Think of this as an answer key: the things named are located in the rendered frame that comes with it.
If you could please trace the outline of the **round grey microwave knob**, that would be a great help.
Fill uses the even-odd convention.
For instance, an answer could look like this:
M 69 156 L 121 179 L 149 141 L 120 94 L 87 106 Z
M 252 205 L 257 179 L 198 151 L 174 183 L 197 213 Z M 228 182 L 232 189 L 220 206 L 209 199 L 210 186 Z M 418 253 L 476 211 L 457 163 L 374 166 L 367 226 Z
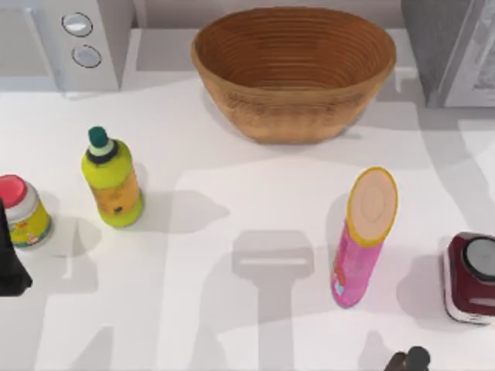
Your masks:
M 93 46 L 82 45 L 74 47 L 71 56 L 73 61 L 83 68 L 93 69 L 98 67 L 102 62 L 100 52 Z
M 75 37 L 87 37 L 93 31 L 92 21 L 81 12 L 64 15 L 61 25 L 68 34 Z

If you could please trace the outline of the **dark round-topped object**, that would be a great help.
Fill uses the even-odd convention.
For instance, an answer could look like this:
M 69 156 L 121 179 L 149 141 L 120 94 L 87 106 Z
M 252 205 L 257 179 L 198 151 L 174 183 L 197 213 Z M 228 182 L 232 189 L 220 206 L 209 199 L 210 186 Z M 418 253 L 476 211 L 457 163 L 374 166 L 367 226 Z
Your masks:
M 431 357 L 427 349 L 412 346 L 407 352 L 396 352 L 384 371 L 429 371 Z

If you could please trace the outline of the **pale microwave oven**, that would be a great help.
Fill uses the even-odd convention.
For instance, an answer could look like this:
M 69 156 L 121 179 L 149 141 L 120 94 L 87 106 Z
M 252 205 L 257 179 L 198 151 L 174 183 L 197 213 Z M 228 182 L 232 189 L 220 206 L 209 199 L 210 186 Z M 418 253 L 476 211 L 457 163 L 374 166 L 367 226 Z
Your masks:
M 87 37 L 72 36 L 61 25 L 75 12 L 93 23 Z M 0 0 L 0 92 L 120 90 L 135 23 L 133 0 Z M 73 61 L 73 48 L 82 45 L 100 52 L 98 67 Z

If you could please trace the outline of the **green bottle with dark cap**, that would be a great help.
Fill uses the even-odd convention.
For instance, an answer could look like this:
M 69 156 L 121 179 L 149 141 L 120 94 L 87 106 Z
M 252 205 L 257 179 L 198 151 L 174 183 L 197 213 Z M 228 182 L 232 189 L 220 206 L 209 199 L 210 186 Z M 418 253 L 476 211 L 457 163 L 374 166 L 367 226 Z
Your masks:
M 114 228 L 135 223 L 144 208 L 129 147 L 101 126 L 88 131 L 89 145 L 81 170 L 102 220 Z

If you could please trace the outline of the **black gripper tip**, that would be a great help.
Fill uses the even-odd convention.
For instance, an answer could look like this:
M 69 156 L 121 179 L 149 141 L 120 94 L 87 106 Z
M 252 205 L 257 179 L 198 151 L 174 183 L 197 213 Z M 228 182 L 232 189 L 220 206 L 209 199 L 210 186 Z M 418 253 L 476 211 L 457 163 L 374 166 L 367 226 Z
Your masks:
M 32 278 L 15 252 L 0 199 L 0 298 L 21 296 L 31 287 Z

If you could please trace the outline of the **dark red square jar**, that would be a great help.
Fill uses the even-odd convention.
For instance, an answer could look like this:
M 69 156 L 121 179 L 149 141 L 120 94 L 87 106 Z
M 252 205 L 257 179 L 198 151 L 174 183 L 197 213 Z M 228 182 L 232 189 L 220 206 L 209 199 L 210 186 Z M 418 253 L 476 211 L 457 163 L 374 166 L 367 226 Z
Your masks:
M 457 233 L 442 255 L 445 309 L 458 322 L 495 325 L 495 237 Z

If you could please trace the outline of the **brown woven basket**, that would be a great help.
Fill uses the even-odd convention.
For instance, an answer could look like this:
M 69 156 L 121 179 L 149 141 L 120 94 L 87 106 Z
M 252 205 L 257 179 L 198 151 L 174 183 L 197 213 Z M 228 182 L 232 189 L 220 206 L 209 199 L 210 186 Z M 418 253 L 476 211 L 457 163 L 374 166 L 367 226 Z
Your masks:
M 193 65 L 219 111 L 262 144 L 334 138 L 393 72 L 396 46 L 380 26 L 316 7 L 234 12 L 198 31 Z

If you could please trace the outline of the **yellow jar with red lid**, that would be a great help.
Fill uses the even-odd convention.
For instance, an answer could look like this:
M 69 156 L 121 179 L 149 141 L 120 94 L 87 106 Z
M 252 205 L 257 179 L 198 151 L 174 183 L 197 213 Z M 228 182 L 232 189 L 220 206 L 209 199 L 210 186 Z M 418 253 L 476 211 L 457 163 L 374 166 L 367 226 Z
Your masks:
M 31 183 L 17 175 L 0 175 L 0 199 L 15 247 L 32 247 L 49 236 L 51 217 Z

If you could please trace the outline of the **pink can with yellow rim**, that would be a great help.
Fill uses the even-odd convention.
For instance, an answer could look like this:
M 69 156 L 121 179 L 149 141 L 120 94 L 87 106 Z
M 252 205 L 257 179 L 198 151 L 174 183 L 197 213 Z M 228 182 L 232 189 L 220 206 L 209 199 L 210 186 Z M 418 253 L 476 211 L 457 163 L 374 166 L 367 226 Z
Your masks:
M 330 275 L 336 303 L 351 308 L 363 298 L 398 211 L 398 189 L 379 166 L 363 171 L 346 201 L 346 214 Z

